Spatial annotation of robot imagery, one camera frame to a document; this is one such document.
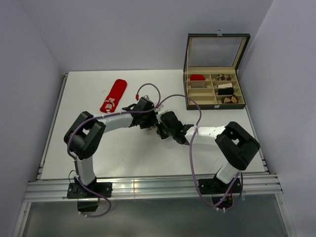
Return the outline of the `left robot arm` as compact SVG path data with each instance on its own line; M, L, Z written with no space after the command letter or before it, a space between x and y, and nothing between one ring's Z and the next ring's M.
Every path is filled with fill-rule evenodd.
M141 97L136 104L122 109L120 113L93 116L82 112L64 136L67 153L75 162L78 191L84 197L96 192L96 176L93 170L93 154L98 149L103 134L121 128L139 126L149 128L157 123L153 102L148 96Z

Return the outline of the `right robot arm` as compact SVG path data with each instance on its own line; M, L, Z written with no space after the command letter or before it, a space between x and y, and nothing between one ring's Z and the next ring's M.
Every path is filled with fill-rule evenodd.
M225 192L238 172L246 170L260 150L259 142L237 122L225 126L198 127L182 124L174 112L158 113L157 134L161 139L171 137L180 145L211 145L218 147L226 162L216 173L214 188Z

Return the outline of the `beige sock brown toe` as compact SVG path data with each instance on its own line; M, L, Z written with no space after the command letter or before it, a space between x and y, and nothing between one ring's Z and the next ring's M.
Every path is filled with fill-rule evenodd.
M157 132L157 127L155 126L152 126L150 128L147 129L147 132L150 134L150 135L154 135L154 136L158 136L158 132Z

